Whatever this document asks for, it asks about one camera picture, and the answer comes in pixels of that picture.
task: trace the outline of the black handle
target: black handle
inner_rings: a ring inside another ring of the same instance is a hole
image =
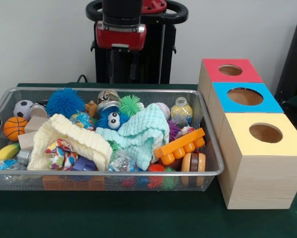
[[[155,13],[141,15],[141,23],[143,24],[180,24],[188,19],[188,9],[179,2],[168,0],[167,9],[176,13]],[[103,13],[98,11],[102,8],[102,0],[90,2],[85,9],[87,18],[92,21],[101,21]]]
[[[90,2],[85,8],[85,14],[87,18],[92,21],[102,21],[103,13],[98,11],[102,9],[102,0],[95,0]]]

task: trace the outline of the black cable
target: black cable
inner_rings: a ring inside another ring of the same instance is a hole
[[[88,82],[87,77],[86,77],[84,74],[82,74],[82,75],[80,75],[80,76],[78,77],[77,83],[80,82],[81,78],[84,78],[84,81],[85,81],[86,83]]]

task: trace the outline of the plastic bottle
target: plastic bottle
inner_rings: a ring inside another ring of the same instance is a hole
[[[193,110],[186,98],[179,97],[176,99],[176,104],[173,105],[170,115],[172,122],[175,122],[180,127],[184,127],[191,123]]]

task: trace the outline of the stacked wooden boxes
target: stacked wooden boxes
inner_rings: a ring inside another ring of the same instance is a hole
[[[204,59],[198,91],[224,157],[228,209],[288,209],[297,192],[297,131],[246,59]]]

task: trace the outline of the white wall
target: white wall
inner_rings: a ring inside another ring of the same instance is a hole
[[[90,0],[0,1],[0,96],[18,82],[95,81]],[[171,83],[197,83],[202,58],[249,58],[275,91],[297,23],[297,0],[181,0]]]

